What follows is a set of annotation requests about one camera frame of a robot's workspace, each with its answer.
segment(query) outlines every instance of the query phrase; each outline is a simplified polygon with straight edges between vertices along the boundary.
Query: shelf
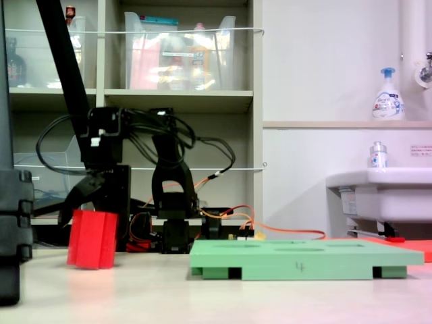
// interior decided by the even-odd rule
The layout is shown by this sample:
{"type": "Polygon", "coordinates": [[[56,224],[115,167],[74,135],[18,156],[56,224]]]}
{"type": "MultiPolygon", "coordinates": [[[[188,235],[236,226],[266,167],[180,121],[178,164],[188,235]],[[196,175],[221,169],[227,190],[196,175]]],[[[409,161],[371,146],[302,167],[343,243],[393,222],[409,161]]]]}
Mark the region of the shelf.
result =
{"type": "Polygon", "coordinates": [[[246,7],[248,0],[119,0],[122,5],[157,7],[246,7]]]}
{"type": "MultiPolygon", "coordinates": [[[[86,89],[90,107],[96,106],[96,89],[86,89]]],[[[19,112],[67,112],[62,89],[10,88],[11,107],[19,112]]]]}
{"type": "Polygon", "coordinates": [[[253,91],[105,90],[108,105],[150,109],[172,107],[176,113],[246,113],[253,91]]]}
{"type": "MultiPolygon", "coordinates": [[[[154,226],[162,226],[164,219],[153,219],[152,224],[154,226]]],[[[201,219],[187,219],[189,221],[190,226],[201,226],[201,219]]],[[[223,226],[241,226],[244,224],[246,220],[245,219],[222,219],[222,225],[223,226]]],[[[57,225],[57,218],[33,218],[31,219],[32,225],[57,225]]]]}
{"type": "Polygon", "coordinates": [[[432,121],[264,121],[264,129],[432,129],[432,121]]]}

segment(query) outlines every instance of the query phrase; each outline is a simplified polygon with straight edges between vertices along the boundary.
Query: faucet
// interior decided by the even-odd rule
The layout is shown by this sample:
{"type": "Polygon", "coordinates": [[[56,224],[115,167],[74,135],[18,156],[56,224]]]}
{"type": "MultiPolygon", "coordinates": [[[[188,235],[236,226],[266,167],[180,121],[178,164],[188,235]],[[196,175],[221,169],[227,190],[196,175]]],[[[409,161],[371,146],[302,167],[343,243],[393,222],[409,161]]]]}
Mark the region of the faucet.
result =
{"type": "Polygon", "coordinates": [[[427,58],[429,65],[427,67],[424,67],[423,69],[421,69],[420,79],[423,82],[429,83],[432,81],[432,52],[427,52],[426,58],[427,58]]]}

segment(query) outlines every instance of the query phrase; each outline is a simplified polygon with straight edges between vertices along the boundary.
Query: blue pump cap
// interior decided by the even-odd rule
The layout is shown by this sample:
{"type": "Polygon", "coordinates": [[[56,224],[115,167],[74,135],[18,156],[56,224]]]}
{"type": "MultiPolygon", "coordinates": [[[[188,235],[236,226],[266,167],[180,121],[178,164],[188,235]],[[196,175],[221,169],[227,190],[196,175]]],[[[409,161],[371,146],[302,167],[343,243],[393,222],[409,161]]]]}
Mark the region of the blue pump cap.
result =
{"type": "Polygon", "coordinates": [[[384,74],[384,78],[391,78],[392,73],[396,72],[396,70],[392,67],[386,67],[385,69],[381,70],[381,73],[384,74]]]}

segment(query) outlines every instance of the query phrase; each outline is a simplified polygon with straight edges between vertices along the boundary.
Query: cable bundle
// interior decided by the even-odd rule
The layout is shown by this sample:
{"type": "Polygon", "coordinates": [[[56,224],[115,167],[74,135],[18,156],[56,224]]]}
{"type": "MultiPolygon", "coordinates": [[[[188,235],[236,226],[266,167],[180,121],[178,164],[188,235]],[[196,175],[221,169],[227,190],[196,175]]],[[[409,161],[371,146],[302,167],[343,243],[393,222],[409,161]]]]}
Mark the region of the cable bundle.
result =
{"type": "MultiPolygon", "coordinates": [[[[160,164],[161,167],[168,169],[177,167],[184,161],[186,149],[193,149],[195,147],[196,141],[200,141],[205,145],[215,147],[229,159],[229,165],[226,168],[209,175],[207,180],[211,180],[222,175],[231,169],[234,165],[234,162],[236,161],[236,154],[226,141],[213,137],[197,137],[194,133],[194,130],[186,122],[171,113],[164,112],[164,114],[158,114],[137,109],[122,109],[120,115],[122,118],[121,123],[119,123],[121,125],[120,136],[122,136],[124,139],[128,139],[136,147],[138,152],[140,152],[140,154],[146,160],[150,161],[154,165],[157,165],[158,162],[162,161],[163,163],[160,164]],[[174,138],[178,143],[180,158],[178,160],[171,161],[159,157],[158,154],[148,144],[146,144],[138,134],[149,134],[152,136],[166,135],[174,138]]],[[[85,176],[92,170],[76,171],[60,167],[53,167],[45,161],[41,153],[41,145],[47,134],[61,122],[74,118],[82,119],[82,121],[85,123],[88,122],[86,118],[76,115],[64,115],[60,118],[57,118],[52,123],[50,123],[40,135],[36,144],[36,153],[40,162],[47,169],[69,176],[85,176]]]]}

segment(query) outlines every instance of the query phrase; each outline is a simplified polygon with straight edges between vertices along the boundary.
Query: green board hole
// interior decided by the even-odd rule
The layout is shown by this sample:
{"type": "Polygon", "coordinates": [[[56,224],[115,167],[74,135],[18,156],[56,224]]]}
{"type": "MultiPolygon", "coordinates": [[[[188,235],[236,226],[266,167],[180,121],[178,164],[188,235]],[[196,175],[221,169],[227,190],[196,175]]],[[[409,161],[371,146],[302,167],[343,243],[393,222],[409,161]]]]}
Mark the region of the green board hole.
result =
{"type": "Polygon", "coordinates": [[[283,241],[283,240],[276,240],[276,241],[264,241],[265,243],[270,244],[280,244],[280,245],[291,245],[291,244],[304,244],[305,241],[283,241]]]}
{"type": "Polygon", "coordinates": [[[281,252],[322,252],[323,248],[275,248],[275,251],[281,252]]]}
{"type": "Polygon", "coordinates": [[[362,248],[364,245],[361,244],[328,244],[330,248],[362,248]]]}
{"type": "Polygon", "coordinates": [[[259,245],[254,244],[231,244],[231,245],[216,245],[215,248],[259,248],[259,245]]]}

